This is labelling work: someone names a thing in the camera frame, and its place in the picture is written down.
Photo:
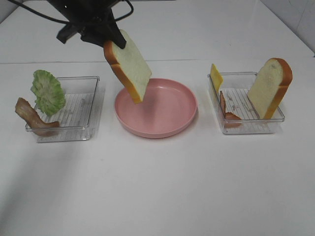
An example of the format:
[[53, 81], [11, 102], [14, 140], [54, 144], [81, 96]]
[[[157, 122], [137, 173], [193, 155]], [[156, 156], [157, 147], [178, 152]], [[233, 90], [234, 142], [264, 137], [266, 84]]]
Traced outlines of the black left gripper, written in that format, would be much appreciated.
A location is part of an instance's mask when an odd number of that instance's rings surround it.
[[114, 20], [111, 7], [114, 0], [50, 0], [68, 23], [58, 32], [57, 39], [65, 44], [73, 35], [79, 33], [81, 40], [102, 47], [106, 41], [119, 48], [126, 47], [120, 29]]

